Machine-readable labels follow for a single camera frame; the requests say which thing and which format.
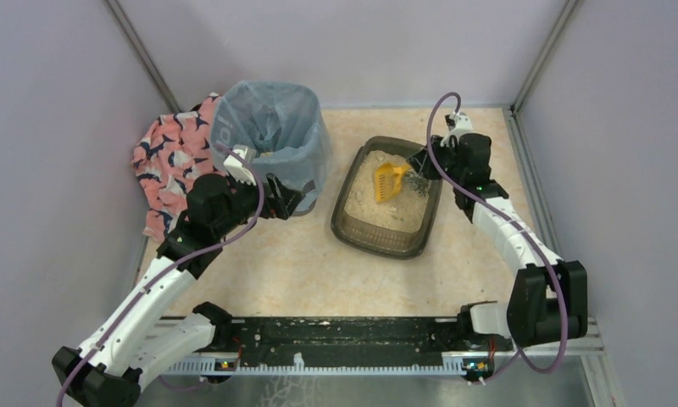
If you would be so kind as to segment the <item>yellow plastic litter scoop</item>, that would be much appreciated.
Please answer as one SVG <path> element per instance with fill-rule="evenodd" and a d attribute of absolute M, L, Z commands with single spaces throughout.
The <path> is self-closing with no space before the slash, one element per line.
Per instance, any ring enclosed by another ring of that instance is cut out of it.
<path fill-rule="evenodd" d="M 401 192 L 404 175 L 411 169 L 410 164 L 381 164 L 373 175 L 375 201 L 382 204 L 397 196 Z"/>

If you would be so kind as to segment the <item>blue plastic trash bag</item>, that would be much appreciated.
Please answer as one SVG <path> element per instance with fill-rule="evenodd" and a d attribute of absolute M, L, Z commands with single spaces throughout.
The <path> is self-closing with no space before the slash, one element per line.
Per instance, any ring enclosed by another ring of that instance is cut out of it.
<path fill-rule="evenodd" d="M 295 216 L 308 214 L 325 189 L 331 168 L 331 140 L 317 95 L 309 88 L 278 81 L 241 81 L 214 108 L 209 143 L 216 170 L 227 155 L 219 145 L 247 146 L 250 165 L 261 176 L 304 194 Z"/>

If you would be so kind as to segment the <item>grey plastic litter box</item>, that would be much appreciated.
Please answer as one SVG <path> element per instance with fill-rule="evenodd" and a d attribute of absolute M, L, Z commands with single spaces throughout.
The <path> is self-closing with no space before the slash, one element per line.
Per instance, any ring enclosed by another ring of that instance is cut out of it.
<path fill-rule="evenodd" d="M 412 259 L 419 256 L 428 242 L 441 197 L 442 184 L 429 181 L 427 208 L 421 227 L 413 233 L 392 231 L 357 220 L 344 210 L 351 183 L 366 155 L 373 150 L 401 155 L 406 159 L 422 149 L 417 142 L 395 137 L 371 137 L 356 153 L 342 184 L 331 217 L 331 230 L 341 242 L 367 253 L 394 259 Z"/>

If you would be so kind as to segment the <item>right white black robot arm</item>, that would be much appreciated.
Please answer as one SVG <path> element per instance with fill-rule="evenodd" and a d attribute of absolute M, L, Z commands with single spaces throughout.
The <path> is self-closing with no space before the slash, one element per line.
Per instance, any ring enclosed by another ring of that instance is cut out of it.
<path fill-rule="evenodd" d="M 506 304 L 469 304 L 458 317 L 470 336 L 498 335 L 521 348 L 554 343 L 588 332 L 587 273 L 578 261 L 565 261 L 547 248 L 518 216 L 508 193 L 491 178 L 492 140 L 478 133 L 433 136 L 408 163 L 427 180 L 446 173 L 455 203 L 473 226 L 493 242 L 514 273 Z"/>

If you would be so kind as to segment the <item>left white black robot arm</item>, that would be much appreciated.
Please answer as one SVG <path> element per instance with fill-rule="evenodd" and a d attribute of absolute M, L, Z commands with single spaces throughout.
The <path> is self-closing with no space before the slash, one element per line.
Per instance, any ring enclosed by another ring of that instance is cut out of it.
<path fill-rule="evenodd" d="M 53 356 L 61 383 L 56 404 L 71 397 L 82 406 L 132 406 L 151 382 L 187 355 L 206 348 L 236 350 L 232 315 L 210 302 L 197 305 L 168 332 L 148 334 L 225 245 L 260 218 L 289 219 L 304 197 L 272 174 L 260 183 L 220 174 L 195 180 L 186 210 L 140 282 L 90 337 Z"/>

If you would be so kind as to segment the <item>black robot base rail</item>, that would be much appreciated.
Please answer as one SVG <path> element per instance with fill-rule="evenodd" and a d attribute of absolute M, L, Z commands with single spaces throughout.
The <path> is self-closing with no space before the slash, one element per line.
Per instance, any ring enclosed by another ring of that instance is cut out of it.
<path fill-rule="evenodd" d="M 172 365 L 170 375 L 489 375 L 511 340 L 471 336 L 454 317 L 243 317 L 227 343 Z"/>

